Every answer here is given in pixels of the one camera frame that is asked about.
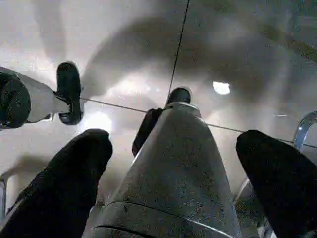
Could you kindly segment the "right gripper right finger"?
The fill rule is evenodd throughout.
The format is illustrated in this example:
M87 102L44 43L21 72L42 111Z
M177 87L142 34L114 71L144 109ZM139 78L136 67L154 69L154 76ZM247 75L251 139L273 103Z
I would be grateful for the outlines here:
M317 236L317 167L294 147L258 130L237 137L236 152L279 238Z

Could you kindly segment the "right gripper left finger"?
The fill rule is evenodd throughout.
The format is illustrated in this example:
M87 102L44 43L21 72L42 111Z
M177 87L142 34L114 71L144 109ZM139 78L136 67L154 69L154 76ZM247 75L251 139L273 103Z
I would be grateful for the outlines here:
M18 195L2 238L80 238L113 153L109 133L89 129L69 141Z

